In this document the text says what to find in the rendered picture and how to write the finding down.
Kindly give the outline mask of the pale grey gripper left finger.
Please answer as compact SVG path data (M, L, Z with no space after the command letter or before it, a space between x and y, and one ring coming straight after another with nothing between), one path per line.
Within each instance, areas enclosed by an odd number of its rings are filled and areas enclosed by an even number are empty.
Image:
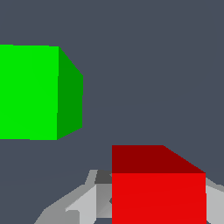
M112 218L112 171L90 170L83 185L48 206L34 224L95 224Z

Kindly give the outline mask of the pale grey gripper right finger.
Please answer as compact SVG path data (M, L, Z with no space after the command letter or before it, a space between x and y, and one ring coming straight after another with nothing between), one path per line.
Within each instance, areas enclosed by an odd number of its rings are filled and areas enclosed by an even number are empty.
M224 186L206 178L206 220L210 224L224 224Z

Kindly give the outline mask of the red cube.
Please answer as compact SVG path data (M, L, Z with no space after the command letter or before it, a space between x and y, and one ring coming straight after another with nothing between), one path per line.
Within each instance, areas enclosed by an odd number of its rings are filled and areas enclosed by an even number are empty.
M163 145L114 145L112 224L207 224L206 174Z

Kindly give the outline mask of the green cube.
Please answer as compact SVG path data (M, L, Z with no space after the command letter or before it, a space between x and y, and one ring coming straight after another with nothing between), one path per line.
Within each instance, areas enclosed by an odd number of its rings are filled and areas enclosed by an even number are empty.
M58 46L0 45L0 139L58 140L82 127L83 75Z

